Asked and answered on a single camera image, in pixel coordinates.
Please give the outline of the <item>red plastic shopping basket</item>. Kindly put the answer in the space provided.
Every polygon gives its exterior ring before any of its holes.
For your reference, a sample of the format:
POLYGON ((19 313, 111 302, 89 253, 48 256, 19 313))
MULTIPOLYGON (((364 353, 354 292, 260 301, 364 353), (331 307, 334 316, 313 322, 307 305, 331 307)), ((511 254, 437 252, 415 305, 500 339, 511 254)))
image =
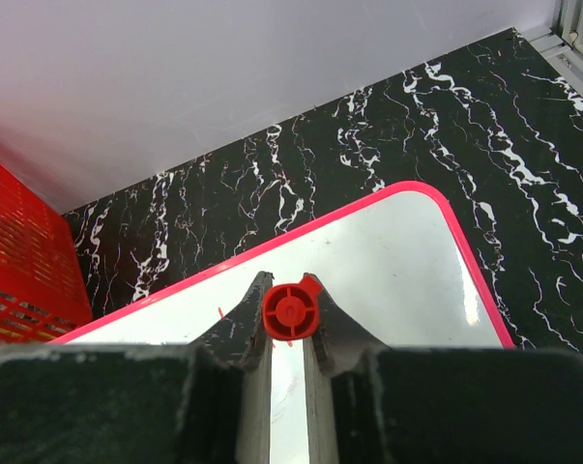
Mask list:
POLYGON ((46 343, 92 319, 70 227, 0 165, 0 345, 46 343))

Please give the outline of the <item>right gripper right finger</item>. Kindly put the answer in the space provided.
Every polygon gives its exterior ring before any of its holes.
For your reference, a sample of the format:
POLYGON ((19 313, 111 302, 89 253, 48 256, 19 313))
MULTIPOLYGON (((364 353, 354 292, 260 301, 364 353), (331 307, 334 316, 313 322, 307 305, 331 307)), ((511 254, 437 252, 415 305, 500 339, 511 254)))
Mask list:
POLYGON ((362 358, 385 344, 357 322, 323 288, 320 322, 303 340, 308 461, 360 463, 369 420, 362 408, 362 358))

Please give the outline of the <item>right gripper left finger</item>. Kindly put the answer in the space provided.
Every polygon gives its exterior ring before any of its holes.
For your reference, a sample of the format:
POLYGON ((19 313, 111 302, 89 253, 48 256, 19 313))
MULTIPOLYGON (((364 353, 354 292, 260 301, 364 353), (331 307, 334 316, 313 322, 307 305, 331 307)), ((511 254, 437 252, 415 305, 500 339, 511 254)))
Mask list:
POLYGON ((196 340, 189 388, 190 463, 268 463, 273 342, 262 304, 273 275, 259 272, 241 300, 196 340))

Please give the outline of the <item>pink framed whiteboard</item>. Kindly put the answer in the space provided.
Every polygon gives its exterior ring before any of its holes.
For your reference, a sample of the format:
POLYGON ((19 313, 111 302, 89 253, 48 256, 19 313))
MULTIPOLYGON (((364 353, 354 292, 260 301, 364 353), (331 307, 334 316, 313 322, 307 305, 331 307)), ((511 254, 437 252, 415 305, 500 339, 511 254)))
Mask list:
POLYGON ((340 308, 392 346, 512 346, 447 198, 412 181, 242 252, 61 342, 191 342, 230 316, 260 271, 271 273, 275 284, 313 274, 340 308))

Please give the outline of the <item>aluminium rail frame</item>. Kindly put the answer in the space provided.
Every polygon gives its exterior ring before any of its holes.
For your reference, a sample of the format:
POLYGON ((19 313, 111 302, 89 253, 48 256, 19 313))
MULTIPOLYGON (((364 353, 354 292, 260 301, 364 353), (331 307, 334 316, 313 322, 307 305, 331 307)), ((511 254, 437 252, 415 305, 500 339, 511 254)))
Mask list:
POLYGON ((539 26, 524 36, 546 60, 557 59, 583 81, 583 0, 559 1, 551 27, 539 26))

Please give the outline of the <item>red whiteboard marker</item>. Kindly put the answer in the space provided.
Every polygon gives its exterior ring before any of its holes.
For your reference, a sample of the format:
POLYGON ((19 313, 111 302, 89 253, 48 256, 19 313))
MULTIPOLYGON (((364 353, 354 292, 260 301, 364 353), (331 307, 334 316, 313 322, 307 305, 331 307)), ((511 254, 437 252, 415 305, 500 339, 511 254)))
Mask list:
POLYGON ((282 341, 311 337, 320 324, 318 299, 322 291, 323 286, 312 275, 269 289, 261 305, 268 335, 282 341))

